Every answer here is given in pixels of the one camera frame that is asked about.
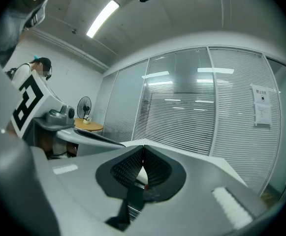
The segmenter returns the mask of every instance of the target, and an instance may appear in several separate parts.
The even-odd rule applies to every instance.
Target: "small fan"
[[[85,115],[89,115],[91,109],[92,109],[92,101],[89,99],[89,97],[85,96],[81,98],[81,100],[77,105],[78,117],[83,119]]]

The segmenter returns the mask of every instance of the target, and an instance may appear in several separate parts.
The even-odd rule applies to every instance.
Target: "white blinds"
[[[232,74],[216,73],[219,122],[213,156],[225,158],[248,187],[259,193],[271,172],[280,137],[272,73],[261,54],[225,48],[210,48],[210,52],[216,68],[233,69]],[[254,125],[251,83],[270,90],[271,127]]]
[[[147,61],[118,72],[104,121],[103,136],[116,142],[131,141],[146,68]]]
[[[215,121],[215,90],[206,49],[150,59],[134,140],[147,138],[208,154]]]
[[[92,121],[95,121],[101,125],[104,123],[105,114],[107,112],[108,103],[116,76],[117,73],[115,72],[104,77],[101,82],[92,116]]]

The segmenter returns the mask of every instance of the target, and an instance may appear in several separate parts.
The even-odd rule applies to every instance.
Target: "round table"
[[[83,123],[84,119],[81,119],[81,118],[75,118],[75,127],[76,128],[80,128],[80,129],[85,129],[85,130],[88,130],[88,131],[99,131],[99,130],[102,130],[103,129],[103,126],[94,122],[94,121],[91,121],[89,124],[85,124]]]

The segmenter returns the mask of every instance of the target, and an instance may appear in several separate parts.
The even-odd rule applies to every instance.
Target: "white platform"
[[[188,156],[191,156],[191,157],[195,157],[195,158],[199,158],[199,159],[205,160],[205,161],[208,161],[210,163],[215,164],[216,166],[218,166],[219,168],[224,170],[226,173],[231,175],[233,178],[237,179],[239,182],[241,182],[245,186],[247,186],[246,183],[237,174],[237,172],[230,166],[230,164],[228,164],[227,161],[225,159],[221,158],[221,157],[200,155],[200,154],[197,154],[197,153],[185,151],[183,149],[179,149],[179,148],[171,147],[171,146],[168,146],[168,145],[156,143],[156,142],[150,141],[148,139],[141,139],[141,140],[135,140],[135,141],[130,141],[130,142],[123,142],[121,144],[123,144],[126,147],[135,146],[135,145],[157,146],[159,148],[169,149],[169,150],[172,150],[172,151],[184,154],[184,155],[188,155]],[[140,171],[137,179],[140,180],[141,182],[147,184],[147,174],[146,174],[144,168],[142,168],[142,170]]]

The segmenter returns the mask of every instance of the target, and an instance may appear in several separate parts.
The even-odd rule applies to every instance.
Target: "ceiling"
[[[270,39],[265,19],[250,0],[115,0],[120,4],[93,39],[86,33],[111,0],[49,0],[37,27],[110,67],[152,43],[203,30],[235,30]]]

